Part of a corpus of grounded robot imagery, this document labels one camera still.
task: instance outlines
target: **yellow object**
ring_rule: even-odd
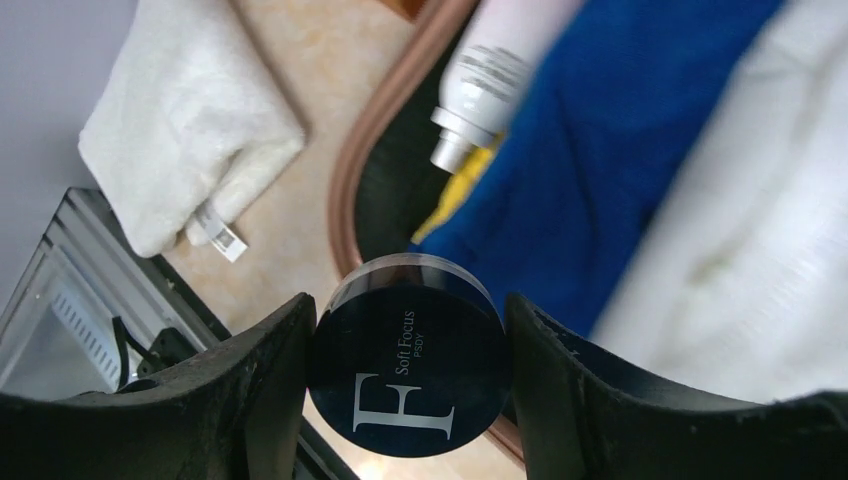
[[[442,196],[439,198],[439,205],[430,215],[430,218],[412,236],[412,243],[416,245],[421,243],[430,232],[447,222],[456,210],[465,203],[465,199],[474,190],[477,181],[480,180],[489,164],[492,163],[497,144],[498,141],[495,140],[495,144],[490,148],[480,147],[471,152],[462,169],[448,180],[445,189],[442,191]]]

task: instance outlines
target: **white fabric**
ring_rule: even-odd
[[[848,2],[741,60],[593,340],[755,402],[848,390]]]
[[[304,132],[227,0],[141,0],[79,149],[142,257],[209,199],[225,223],[302,150]]]

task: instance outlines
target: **jar lid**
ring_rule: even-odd
[[[336,291],[312,338],[309,392],[343,437],[396,457],[456,449],[500,414],[512,382],[488,294],[438,257],[369,262]]]

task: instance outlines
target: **wire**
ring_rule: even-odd
[[[115,332],[115,343],[118,346],[118,356],[121,358],[121,372],[118,376],[118,390],[124,388],[130,377],[130,358],[127,354],[127,329],[121,317],[112,317],[112,330]]]
[[[112,330],[115,332],[115,343],[118,346],[118,356],[121,358],[121,373],[118,377],[119,390],[126,386],[130,377],[130,359],[129,353],[127,352],[127,345],[135,350],[136,353],[141,355],[141,358],[147,360],[154,372],[164,368],[164,363],[157,355],[150,353],[150,350],[144,348],[138,340],[130,335],[130,332],[127,330],[127,326],[124,325],[121,317],[112,317]]]

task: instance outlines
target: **blue fabric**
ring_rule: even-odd
[[[412,251],[583,336],[780,0],[588,0],[471,196]]]

